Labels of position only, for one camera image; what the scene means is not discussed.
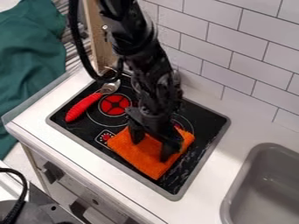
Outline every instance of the orange cloth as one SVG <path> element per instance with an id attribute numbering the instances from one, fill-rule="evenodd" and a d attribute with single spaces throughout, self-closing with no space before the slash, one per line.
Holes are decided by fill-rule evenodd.
<path id="1" fill-rule="evenodd" d="M 108 140 L 108 147 L 114 150 L 121 157 L 126 159 L 135 168 L 152 179 L 159 179 L 164 175 L 177 161 L 179 156 L 186 152 L 189 145 L 194 141 L 193 134 L 178 129 L 178 132 L 184 138 L 183 148 L 180 153 L 173 154 L 165 162 L 160 162 L 160 153 L 162 144 L 155 138 L 146 135 L 145 138 L 137 145 L 131 141 L 129 128 L 122 130 L 116 136 Z"/>

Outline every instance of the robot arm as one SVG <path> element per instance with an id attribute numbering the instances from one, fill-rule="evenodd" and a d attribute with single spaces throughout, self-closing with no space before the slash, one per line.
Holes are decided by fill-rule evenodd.
<path id="1" fill-rule="evenodd" d="M 157 39 L 156 27 L 136 0 L 98 0 L 108 40 L 117 56 L 133 70 L 138 108 L 128 108 L 129 130 L 138 144 L 148 133 L 163 143 L 161 161 L 180 150 L 182 137 L 171 123 L 180 107 L 180 79 Z"/>

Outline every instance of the red handle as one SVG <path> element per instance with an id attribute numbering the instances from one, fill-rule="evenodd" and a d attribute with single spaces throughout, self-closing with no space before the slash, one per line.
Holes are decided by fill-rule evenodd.
<path id="1" fill-rule="evenodd" d="M 81 116 L 91 105 L 100 100 L 102 94 L 95 93 L 87 96 L 83 100 L 76 103 L 70 110 L 66 113 L 66 122 L 70 123 Z"/>

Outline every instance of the sink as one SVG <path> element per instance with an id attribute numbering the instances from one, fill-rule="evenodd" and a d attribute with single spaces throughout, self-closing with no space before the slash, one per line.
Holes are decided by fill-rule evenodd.
<path id="1" fill-rule="evenodd" d="M 273 143 L 254 147 L 220 216 L 224 224 L 298 224 L 299 154 Z"/>

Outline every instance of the white tile wall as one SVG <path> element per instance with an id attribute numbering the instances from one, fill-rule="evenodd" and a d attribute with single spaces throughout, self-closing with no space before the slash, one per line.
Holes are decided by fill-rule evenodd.
<path id="1" fill-rule="evenodd" d="M 265 119 L 271 122 L 274 119 L 277 110 L 277 107 L 275 106 L 254 99 L 253 97 L 242 94 L 229 87 L 226 87 L 222 99 L 224 102 L 234 102 L 235 104 L 239 105 L 239 108 L 250 111 L 250 113 L 263 116 Z"/>
<path id="2" fill-rule="evenodd" d="M 299 116 L 283 109 L 279 109 L 275 118 L 275 123 L 279 123 L 283 127 L 299 132 Z"/>
<path id="3" fill-rule="evenodd" d="M 289 85 L 289 92 L 299 95 L 299 75 L 294 74 L 294 77 Z"/>
<path id="4" fill-rule="evenodd" d="M 291 72 L 238 53 L 233 54 L 231 69 L 283 89 L 287 89 L 293 75 Z"/>
<path id="5" fill-rule="evenodd" d="M 199 74 L 201 70 L 202 60 L 193 57 L 187 53 L 180 52 L 174 48 L 164 46 L 163 49 L 167 52 L 171 63 L 182 67 L 195 74 Z"/>
<path id="6" fill-rule="evenodd" d="M 199 39 L 205 39 L 208 25 L 204 20 L 164 7 L 159 8 L 159 24 Z"/>
<path id="7" fill-rule="evenodd" d="M 221 98 L 223 92 L 223 85 L 220 85 L 212 80 L 208 80 L 197 74 L 188 72 L 182 68 L 179 69 L 182 77 L 182 83 L 192 87 L 197 88 L 199 91 L 203 91 L 217 98 Z"/>
<path id="8" fill-rule="evenodd" d="M 153 4 L 159 4 L 168 8 L 171 8 L 176 11 L 183 10 L 183 1 L 184 0 L 148 0 Z"/>
<path id="9" fill-rule="evenodd" d="M 259 60 L 262 59 L 267 46 L 266 40 L 255 38 L 216 24 L 210 24 L 208 42 L 232 49 L 238 53 L 244 53 Z"/>
<path id="10" fill-rule="evenodd" d="M 279 18 L 299 24 L 299 1 L 283 0 Z"/>
<path id="11" fill-rule="evenodd" d="M 178 31 L 173 31 L 161 25 L 158 26 L 158 29 L 158 37 L 161 43 L 173 48 L 179 48 L 181 34 Z"/>
<path id="12" fill-rule="evenodd" d="M 297 130 L 299 0 L 139 1 L 184 84 Z"/>
<path id="13" fill-rule="evenodd" d="M 153 3 L 148 3 L 143 0 L 138 1 L 141 5 L 141 8 L 148 13 L 150 18 L 156 23 L 157 22 L 157 13 L 158 13 L 158 6 Z"/>
<path id="14" fill-rule="evenodd" d="M 186 35 L 182 35 L 181 41 L 181 50 L 183 52 L 190 53 L 223 67 L 228 67 L 232 56 L 231 51 Z"/>
<path id="15" fill-rule="evenodd" d="M 299 50 L 299 24 L 244 10 L 240 30 Z"/>
<path id="16" fill-rule="evenodd" d="M 245 9 L 259 11 L 264 14 L 276 16 L 281 0 L 220 0 L 221 2 L 235 4 Z"/>
<path id="17" fill-rule="evenodd" d="M 269 44 L 265 61 L 272 65 L 299 73 L 299 51 L 282 45 Z"/>
<path id="18" fill-rule="evenodd" d="M 297 95 L 257 82 L 253 96 L 299 115 L 299 97 Z"/>
<path id="19" fill-rule="evenodd" d="M 254 80 L 244 75 L 232 72 L 223 67 L 204 62 L 202 76 L 217 81 L 225 86 L 239 90 L 245 94 L 251 94 Z"/>
<path id="20" fill-rule="evenodd" d="M 216 24 L 237 29 L 241 8 L 213 0 L 184 0 L 184 12 Z"/>

